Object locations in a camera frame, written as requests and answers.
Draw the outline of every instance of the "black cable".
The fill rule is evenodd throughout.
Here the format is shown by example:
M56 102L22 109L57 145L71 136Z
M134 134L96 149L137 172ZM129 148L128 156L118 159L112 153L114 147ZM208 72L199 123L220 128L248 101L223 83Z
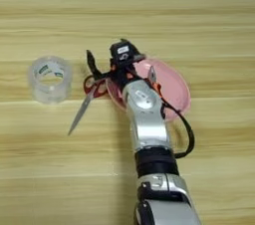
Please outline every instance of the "black cable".
M194 132L190 126L190 124L188 123L188 121L185 119L185 117L180 113L179 110L177 110L175 107L173 107L169 102L167 102L164 98L162 98L162 101L163 101L163 106L167 109L171 109L173 110L179 117L180 119L182 120L185 128L186 128L186 131L187 131L187 134L188 134L188 146L187 146L187 149L186 151L184 152L179 152L179 153L175 153L174 156L175 158L182 158L182 157L185 157L186 155L188 155L195 147L195 135L194 135Z

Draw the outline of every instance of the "clear tape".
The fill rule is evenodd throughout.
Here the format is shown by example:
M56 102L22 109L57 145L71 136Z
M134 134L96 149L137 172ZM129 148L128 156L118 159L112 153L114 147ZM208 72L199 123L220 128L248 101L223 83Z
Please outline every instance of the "clear tape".
M61 78L56 84L44 84L45 76ZM38 102L55 104L64 101L71 92L72 68L70 64L55 56L43 57L36 60L28 72L29 85L32 95Z

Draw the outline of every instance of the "wooden table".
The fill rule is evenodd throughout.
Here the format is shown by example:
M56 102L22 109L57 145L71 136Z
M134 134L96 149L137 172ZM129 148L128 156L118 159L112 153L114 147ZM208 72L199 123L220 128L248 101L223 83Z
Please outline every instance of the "wooden table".
M197 144L179 160L203 224L255 224L255 0L0 0L0 224L132 224L135 171L126 115L107 97L69 126L89 73L128 38L187 80ZM33 101L27 72L56 55L71 97ZM179 121L172 137L185 145Z

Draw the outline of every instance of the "pink dish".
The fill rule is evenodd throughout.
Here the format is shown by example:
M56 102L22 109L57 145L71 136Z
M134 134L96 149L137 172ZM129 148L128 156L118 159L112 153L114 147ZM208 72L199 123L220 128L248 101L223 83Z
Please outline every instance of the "pink dish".
M150 67L153 66L156 73L156 81L161 84L163 97L176 109L180 110L182 114L189 109L191 102L190 92L184 78L176 70L155 59L146 59L136 63L134 66L137 74L142 78L147 77ZM108 79L107 88L114 103L125 110L126 105L117 85ZM172 110L165 110L165 115L167 121L174 120L177 117Z

